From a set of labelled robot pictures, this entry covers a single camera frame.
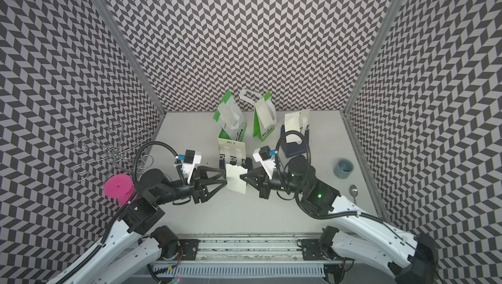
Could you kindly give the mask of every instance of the green paper bag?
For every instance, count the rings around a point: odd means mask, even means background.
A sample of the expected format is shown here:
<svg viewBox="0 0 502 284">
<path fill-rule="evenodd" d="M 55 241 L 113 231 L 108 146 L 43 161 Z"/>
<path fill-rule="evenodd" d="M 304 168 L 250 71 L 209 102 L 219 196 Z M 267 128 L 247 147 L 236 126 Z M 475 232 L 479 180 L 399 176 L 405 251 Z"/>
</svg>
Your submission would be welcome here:
<svg viewBox="0 0 502 284">
<path fill-rule="evenodd" d="M 246 120 L 229 90 L 221 99 L 213 119 L 221 127 L 219 138 L 242 141 Z"/>
<path fill-rule="evenodd" d="M 247 97 L 248 92 L 258 97 L 258 101 L 254 102 L 253 99 Z M 277 123 L 277 113 L 276 107 L 272 103 L 272 93 L 268 91 L 261 96 L 260 93 L 255 91 L 243 89 L 239 92 L 239 99 L 254 105 L 253 136 L 258 135 L 263 141 L 273 132 Z"/>
</svg>

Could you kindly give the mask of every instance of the metal bracket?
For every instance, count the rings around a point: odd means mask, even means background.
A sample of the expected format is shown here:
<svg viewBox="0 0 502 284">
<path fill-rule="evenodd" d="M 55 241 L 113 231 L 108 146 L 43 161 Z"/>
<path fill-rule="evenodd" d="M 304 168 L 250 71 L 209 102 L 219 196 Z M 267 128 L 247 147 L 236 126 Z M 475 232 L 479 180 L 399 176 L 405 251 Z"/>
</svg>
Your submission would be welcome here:
<svg viewBox="0 0 502 284">
<path fill-rule="evenodd" d="M 324 277 L 323 280 L 329 284 L 340 283 L 336 279 L 341 279 L 343 275 L 343 268 L 340 268 L 341 264 L 325 264 L 324 265 Z"/>
<path fill-rule="evenodd" d="M 199 251 L 198 239 L 179 239 L 181 249 L 183 249 L 183 256 L 181 260 L 195 260 L 197 252 Z"/>
<path fill-rule="evenodd" d="M 321 253 L 319 240 L 315 238 L 302 239 L 302 255 L 304 261 L 328 260 Z"/>
</svg>

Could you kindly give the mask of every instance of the white paper card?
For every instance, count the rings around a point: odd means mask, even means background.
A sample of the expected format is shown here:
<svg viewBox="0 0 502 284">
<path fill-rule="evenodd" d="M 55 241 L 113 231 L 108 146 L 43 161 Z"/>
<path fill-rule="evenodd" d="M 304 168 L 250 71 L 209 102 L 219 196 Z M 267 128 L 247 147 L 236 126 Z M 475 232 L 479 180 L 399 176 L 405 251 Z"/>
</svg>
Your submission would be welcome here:
<svg viewBox="0 0 502 284">
<path fill-rule="evenodd" d="M 270 125 L 273 124 L 274 119 L 272 117 L 271 110 L 269 109 L 269 105 L 265 103 L 265 100 L 260 99 L 254 105 L 254 108 L 256 109 L 256 113 L 258 114 L 258 120 L 260 120 L 261 130 L 267 130 Z"/>
<path fill-rule="evenodd" d="M 247 169 L 232 164 L 225 165 L 226 168 L 226 188 L 243 195 L 246 194 L 246 182 L 240 178 L 240 175 L 246 174 Z"/>
<path fill-rule="evenodd" d="M 310 118 L 309 109 L 287 113 L 284 116 L 284 130 L 285 131 L 296 130 L 299 131 L 302 135 L 305 135 L 305 130 L 309 125 L 309 118 Z M 296 135 L 287 135 L 286 143 L 293 143 L 293 142 L 301 144 L 302 140 L 300 139 L 300 137 Z"/>
<path fill-rule="evenodd" d="M 235 162 L 235 164 L 241 166 L 242 160 L 246 159 L 245 143 L 218 138 L 218 146 L 220 148 L 220 160 L 223 155 L 225 157 L 225 164 Z"/>
<path fill-rule="evenodd" d="M 229 107 L 224 103 L 220 103 L 220 105 L 218 105 L 218 111 L 220 112 L 220 117 L 225 122 L 225 124 L 234 128 L 237 124 L 238 116 L 237 118 L 235 118 L 234 114 L 230 112 Z"/>
</svg>

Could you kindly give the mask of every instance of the blue ceramic cup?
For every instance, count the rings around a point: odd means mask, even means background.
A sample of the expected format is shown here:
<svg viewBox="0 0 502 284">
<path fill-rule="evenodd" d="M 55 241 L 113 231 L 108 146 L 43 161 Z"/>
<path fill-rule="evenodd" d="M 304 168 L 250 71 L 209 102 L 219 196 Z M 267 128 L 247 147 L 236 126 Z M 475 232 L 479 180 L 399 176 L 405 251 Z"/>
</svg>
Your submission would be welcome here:
<svg viewBox="0 0 502 284">
<path fill-rule="evenodd" d="M 352 162 L 348 161 L 347 159 L 340 159 L 335 165 L 333 172 L 335 173 L 336 177 L 346 179 L 353 170 L 354 164 L 352 164 Z"/>
</svg>

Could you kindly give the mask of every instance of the paper bag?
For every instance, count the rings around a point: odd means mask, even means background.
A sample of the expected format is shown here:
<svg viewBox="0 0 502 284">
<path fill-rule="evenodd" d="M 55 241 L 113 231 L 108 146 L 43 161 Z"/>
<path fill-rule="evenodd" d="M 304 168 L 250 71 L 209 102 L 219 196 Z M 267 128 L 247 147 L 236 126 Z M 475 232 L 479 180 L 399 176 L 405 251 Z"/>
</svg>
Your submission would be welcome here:
<svg viewBox="0 0 502 284">
<path fill-rule="evenodd" d="M 244 137 L 247 123 L 230 91 L 223 96 L 213 119 L 221 127 L 219 138 L 240 142 Z"/>
<path fill-rule="evenodd" d="M 287 113 L 284 116 L 284 130 L 296 130 L 299 131 L 303 136 L 305 136 L 305 131 L 309 129 L 309 118 L 310 110 L 296 111 L 292 113 Z M 295 142 L 301 144 L 302 140 L 296 135 L 287 135 L 286 143 Z"/>
<path fill-rule="evenodd" d="M 254 102 L 253 99 L 246 96 L 248 92 L 260 99 Z M 260 97 L 260 93 L 243 89 L 239 92 L 239 99 L 254 105 L 253 136 L 259 135 L 261 141 L 263 141 L 272 133 L 277 123 L 277 113 L 276 107 L 272 103 L 272 93 L 268 91 L 264 96 Z"/>
<path fill-rule="evenodd" d="M 242 174 L 246 174 L 248 169 L 236 165 L 227 164 L 226 169 L 226 188 L 243 195 L 246 194 L 246 182 L 241 179 Z"/>
<path fill-rule="evenodd" d="M 305 141 L 308 143 L 310 134 L 309 119 L 310 110 L 286 114 L 284 117 L 284 125 L 281 126 L 281 136 L 289 130 L 296 130 L 303 135 Z M 300 137 L 296 135 L 287 135 L 286 141 L 281 143 L 281 148 L 286 158 L 291 158 L 307 152 L 305 144 L 302 143 Z"/>
<path fill-rule="evenodd" d="M 218 138 L 220 148 L 219 167 L 224 169 L 225 165 L 232 164 L 243 168 L 252 168 L 251 159 L 246 158 L 246 144 L 228 139 Z"/>
</svg>

